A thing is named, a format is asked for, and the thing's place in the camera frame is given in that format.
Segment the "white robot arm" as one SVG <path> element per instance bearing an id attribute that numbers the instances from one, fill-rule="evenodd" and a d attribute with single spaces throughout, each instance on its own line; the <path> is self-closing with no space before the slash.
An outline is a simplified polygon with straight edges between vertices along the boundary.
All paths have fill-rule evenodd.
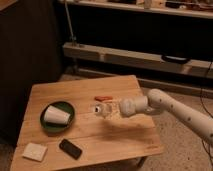
<path id="1" fill-rule="evenodd" d="M 160 89 L 151 89 L 146 95 L 122 98 L 115 101 L 121 117 L 137 114 L 156 115 L 165 110 L 176 117 L 206 143 L 213 147 L 213 118 L 174 99 Z"/>

